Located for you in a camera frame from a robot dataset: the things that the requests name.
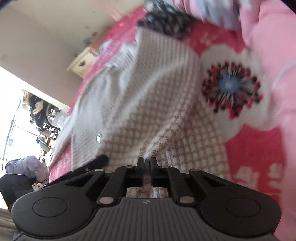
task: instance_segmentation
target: beige sweater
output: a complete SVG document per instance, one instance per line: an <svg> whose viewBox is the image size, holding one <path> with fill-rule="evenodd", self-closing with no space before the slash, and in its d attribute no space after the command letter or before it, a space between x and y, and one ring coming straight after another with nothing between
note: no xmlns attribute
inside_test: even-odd
<svg viewBox="0 0 296 241"><path fill-rule="evenodd" d="M184 172L201 168L227 174L219 130L201 95L198 55L148 30L140 30L134 45L85 86L51 165L69 142L72 169L106 154L107 171L135 165L139 156L155 156L161 165Z"/></svg>

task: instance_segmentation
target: beige wall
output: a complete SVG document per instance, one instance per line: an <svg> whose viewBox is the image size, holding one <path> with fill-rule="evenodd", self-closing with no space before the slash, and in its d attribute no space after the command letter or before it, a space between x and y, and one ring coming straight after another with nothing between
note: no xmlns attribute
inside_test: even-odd
<svg viewBox="0 0 296 241"><path fill-rule="evenodd" d="M75 52L26 15L9 7L0 12L0 66L45 93L45 100L71 104L82 81L66 70Z"/></svg>

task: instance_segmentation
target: blue flower center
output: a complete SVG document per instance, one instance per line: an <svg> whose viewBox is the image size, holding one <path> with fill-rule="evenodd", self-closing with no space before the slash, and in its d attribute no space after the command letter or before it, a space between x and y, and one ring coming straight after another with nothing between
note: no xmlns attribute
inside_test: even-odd
<svg viewBox="0 0 296 241"><path fill-rule="evenodd" d="M223 92L234 93L239 89L239 86L238 78L235 76L229 77L228 74L225 74L219 82L219 87Z"/></svg>

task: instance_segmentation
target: ribbed gray panel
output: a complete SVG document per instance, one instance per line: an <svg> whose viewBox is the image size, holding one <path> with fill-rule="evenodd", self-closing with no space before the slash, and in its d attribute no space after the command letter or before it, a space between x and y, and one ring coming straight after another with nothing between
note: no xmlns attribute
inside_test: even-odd
<svg viewBox="0 0 296 241"><path fill-rule="evenodd" d="M40 241L24 234L16 241ZM115 207L101 208L84 229L52 241L240 241L208 226L193 208L171 198L123 198ZM249 241L277 241L272 235Z"/></svg>

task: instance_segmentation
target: drawer handle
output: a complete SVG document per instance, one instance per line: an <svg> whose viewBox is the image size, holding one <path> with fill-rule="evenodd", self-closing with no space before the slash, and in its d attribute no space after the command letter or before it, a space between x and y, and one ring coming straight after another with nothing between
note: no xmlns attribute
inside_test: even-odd
<svg viewBox="0 0 296 241"><path fill-rule="evenodd" d="M83 67L85 65L86 61L83 60L82 62L80 62L80 64L78 65L79 67Z"/></svg>

